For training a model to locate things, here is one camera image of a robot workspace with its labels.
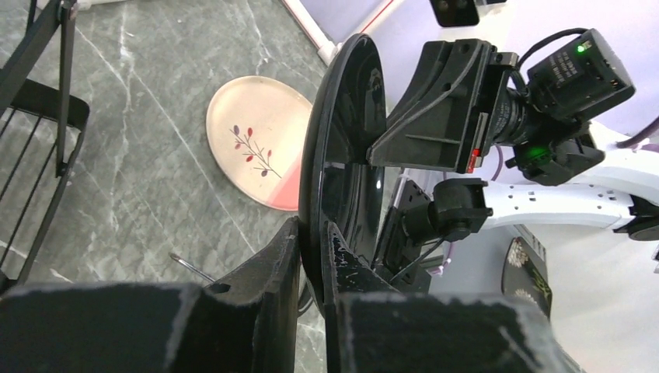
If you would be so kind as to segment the black ceramic plate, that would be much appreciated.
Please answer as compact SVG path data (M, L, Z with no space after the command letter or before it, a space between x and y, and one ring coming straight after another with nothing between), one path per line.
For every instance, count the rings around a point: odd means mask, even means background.
M307 290L323 303L321 235L332 221L348 246L372 260L385 170L368 164L368 149L385 125L382 64L375 42L355 34L330 63L313 103L302 155L298 216Z

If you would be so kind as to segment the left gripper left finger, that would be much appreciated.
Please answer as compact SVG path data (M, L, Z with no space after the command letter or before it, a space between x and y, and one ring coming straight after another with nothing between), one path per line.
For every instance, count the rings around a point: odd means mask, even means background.
M299 221L219 281L28 284L1 300L3 372L292 372Z

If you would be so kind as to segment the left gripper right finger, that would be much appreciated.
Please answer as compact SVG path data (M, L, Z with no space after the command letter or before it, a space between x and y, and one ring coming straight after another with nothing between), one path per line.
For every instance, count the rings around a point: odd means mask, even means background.
M321 238L330 372L578 372L548 319L504 295L402 293L328 221Z

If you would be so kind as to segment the pink rimmed ceramic plate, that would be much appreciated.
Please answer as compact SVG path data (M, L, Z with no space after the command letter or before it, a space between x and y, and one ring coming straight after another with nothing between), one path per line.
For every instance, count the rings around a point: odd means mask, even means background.
M297 211L302 152L312 104L273 78L225 83L207 108L212 155L235 187L254 201Z

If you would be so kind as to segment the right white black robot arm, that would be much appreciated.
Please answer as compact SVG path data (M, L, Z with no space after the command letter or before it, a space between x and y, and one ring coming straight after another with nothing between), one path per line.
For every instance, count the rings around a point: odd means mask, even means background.
M481 39L427 42L383 135L373 166L467 174L495 145L511 147L506 167L544 187L593 183L627 193L631 219L615 231L658 238L658 154L642 145L657 123L630 138L595 130L594 119L635 93L622 61L595 29L562 30L541 49L570 41L520 75L524 58Z

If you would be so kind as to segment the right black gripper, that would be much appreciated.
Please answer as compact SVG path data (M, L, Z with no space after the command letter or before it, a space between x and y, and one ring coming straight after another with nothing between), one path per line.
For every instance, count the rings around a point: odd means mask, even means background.
M507 85L518 60L485 40L425 43L369 163L472 173L516 110Z

